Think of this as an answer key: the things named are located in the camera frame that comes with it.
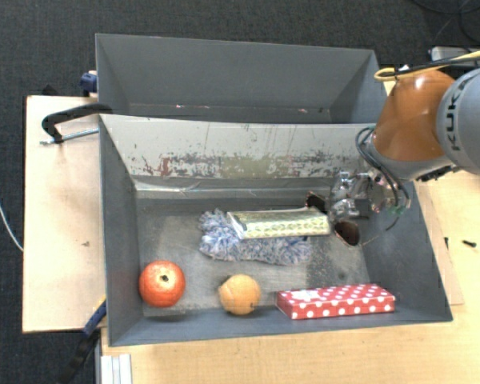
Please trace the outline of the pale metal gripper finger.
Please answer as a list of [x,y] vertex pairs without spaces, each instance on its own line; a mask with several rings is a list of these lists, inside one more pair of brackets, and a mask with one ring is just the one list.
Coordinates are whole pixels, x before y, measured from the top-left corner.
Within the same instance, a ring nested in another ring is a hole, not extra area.
[[358,175],[350,171],[339,171],[334,177],[332,194],[350,194],[358,184]]
[[330,219],[359,218],[360,210],[356,207],[356,200],[343,198],[332,203],[329,210]]

